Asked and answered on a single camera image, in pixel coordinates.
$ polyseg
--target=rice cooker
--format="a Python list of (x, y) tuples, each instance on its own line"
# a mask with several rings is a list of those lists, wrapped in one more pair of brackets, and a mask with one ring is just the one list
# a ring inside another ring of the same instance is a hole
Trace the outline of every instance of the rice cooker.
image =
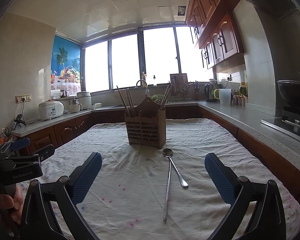
[(90, 92), (82, 91), (77, 93), (77, 99), (82, 105), (82, 109), (88, 109), (88, 106), (91, 105), (91, 95)]
[(59, 101), (45, 101), (39, 104), (39, 114), (42, 121), (59, 117), (63, 114), (63, 104)]

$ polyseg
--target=blue gripper pad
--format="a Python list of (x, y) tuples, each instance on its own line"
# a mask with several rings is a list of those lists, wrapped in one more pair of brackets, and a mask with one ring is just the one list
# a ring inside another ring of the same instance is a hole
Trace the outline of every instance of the blue gripper pad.
[(98, 175), (101, 166), (101, 154), (93, 152), (84, 164), (76, 167), (70, 174), (70, 181), (66, 185), (66, 190), (74, 205), (77, 205), (84, 200), (92, 183)]
[(204, 166), (223, 201), (233, 205), (241, 189), (237, 175), (231, 168), (224, 166), (214, 153), (206, 155)]

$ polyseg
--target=human hand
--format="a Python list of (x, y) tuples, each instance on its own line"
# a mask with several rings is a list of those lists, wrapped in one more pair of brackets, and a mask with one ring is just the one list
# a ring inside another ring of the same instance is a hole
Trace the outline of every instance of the human hand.
[(19, 185), (16, 185), (16, 192), (13, 198), (9, 195), (0, 194), (0, 209), (10, 208), (14, 208), (13, 212), (10, 214), (12, 220), (20, 224), (23, 209), (23, 195)]

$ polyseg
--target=kitchen counter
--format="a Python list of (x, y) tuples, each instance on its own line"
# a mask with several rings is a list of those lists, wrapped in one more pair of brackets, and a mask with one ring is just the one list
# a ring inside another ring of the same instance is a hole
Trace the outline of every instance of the kitchen counter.
[[(242, 106), (224, 106), (219, 103), (208, 103), (205, 101), (170, 102), (166, 105), (166, 107), (172, 106), (199, 106), (208, 110), (263, 142), (300, 170), (300, 142), (260, 122), (261, 119), (274, 118), (272, 115)], [(18, 127), (12, 131), (11, 134), (17, 137), (23, 137), (91, 112), (118, 111), (123, 109), (124, 107), (103, 106), (93, 110), (83, 110), (75, 114), (65, 114), (52, 120), (38, 121), (27, 126)]]

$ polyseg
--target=electrical socket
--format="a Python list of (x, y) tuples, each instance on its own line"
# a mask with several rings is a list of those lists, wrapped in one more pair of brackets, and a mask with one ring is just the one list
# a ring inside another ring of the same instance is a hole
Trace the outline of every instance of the electrical socket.
[(21, 103), (21, 102), (25, 102), (25, 101), (31, 101), (31, 94), (28, 95), (22, 95), (22, 96), (16, 96), (16, 104), (17, 103)]

